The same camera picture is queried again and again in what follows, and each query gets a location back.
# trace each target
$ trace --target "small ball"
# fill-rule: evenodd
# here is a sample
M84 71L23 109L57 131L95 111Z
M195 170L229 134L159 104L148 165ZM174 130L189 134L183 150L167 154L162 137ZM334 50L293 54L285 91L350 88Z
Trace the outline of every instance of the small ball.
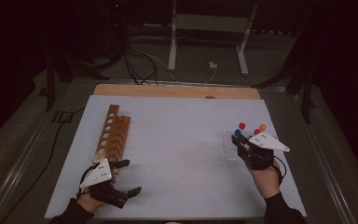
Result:
M246 125L245 125L245 123L240 123L239 127L240 127L241 130L244 130Z
M267 129L267 125L260 124L260 126L258 128L261 130L261 132L264 132Z
M234 133L235 136L239 136L240 134L241 134L241 130L239 130L239 129L235 130L235 133Z
M255 130L255 134L261 133L260 129Z

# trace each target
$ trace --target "person's left hand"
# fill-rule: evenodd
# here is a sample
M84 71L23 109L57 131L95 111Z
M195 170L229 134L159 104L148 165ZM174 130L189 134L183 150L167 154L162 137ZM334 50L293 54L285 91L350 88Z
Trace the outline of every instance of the person's left hand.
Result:
M112 184L116 183L116 179L114 175L111 179L111 183ZM85 188L83 192L85 193L82 193L80 195L80 197L77 199L77 203L80 204L86 211L90 213L95 213L95 211L97 211L99 207L104 205L103 202L91 198L91 195L89 193L89 188Z

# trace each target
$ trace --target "table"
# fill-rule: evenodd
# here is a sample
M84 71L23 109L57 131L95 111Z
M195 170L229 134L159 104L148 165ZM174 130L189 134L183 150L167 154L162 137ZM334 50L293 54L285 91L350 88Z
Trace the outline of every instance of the table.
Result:
M201 16L189 15L183 13L176 13L176 0L172 0L172 35L170 57L168 60L168 69L175 70L176 64L176 29L191 29L191 30L208 30L208 31L224 31L242 33L243 39L236 47L238 62L240 64L241 73L248 75L248 65L246 64L245 56L243 54L251 33L255 13L258 4L254 3L252 6L249 18L234 18L234 17L217 17L217 16Z
M97 86L89 98L45 217L60 214L71 195L76 194L79 178L92 161L105 107L109 104L119 104L122 115L131 117L124 152L131 165L120 171L115 188L125 191L141 186L143 190L128 200L123 209L104 206L95 214L96 218L178 220L264 216L265 203L243 161L226 160L223 150L225 134L231 127L237 128L237 118L243 118L243 114L252 118L246 120L250 127L262 119L268 131L276 134L269 112L259 98L256 90L245 88ZM287 164L282 152L275 154ZM282 194L290 206L305 216L287 167Z

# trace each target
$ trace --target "wooden board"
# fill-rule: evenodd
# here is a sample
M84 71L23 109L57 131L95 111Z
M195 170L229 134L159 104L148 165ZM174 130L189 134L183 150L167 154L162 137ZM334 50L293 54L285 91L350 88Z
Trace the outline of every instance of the wooden board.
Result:
M259 100L260 94L253 88L198 87L198 86L149 86L124 84L99 84L94 95L154 96L180 98L215 98Z

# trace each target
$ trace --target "blue ball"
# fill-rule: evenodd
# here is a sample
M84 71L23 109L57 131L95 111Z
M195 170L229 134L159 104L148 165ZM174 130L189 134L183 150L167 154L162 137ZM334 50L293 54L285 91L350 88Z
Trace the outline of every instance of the blue ball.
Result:
M239 130L239 129L235 130L235 133L234 133L235 136L238 136L240 134L241 134L241 130Z

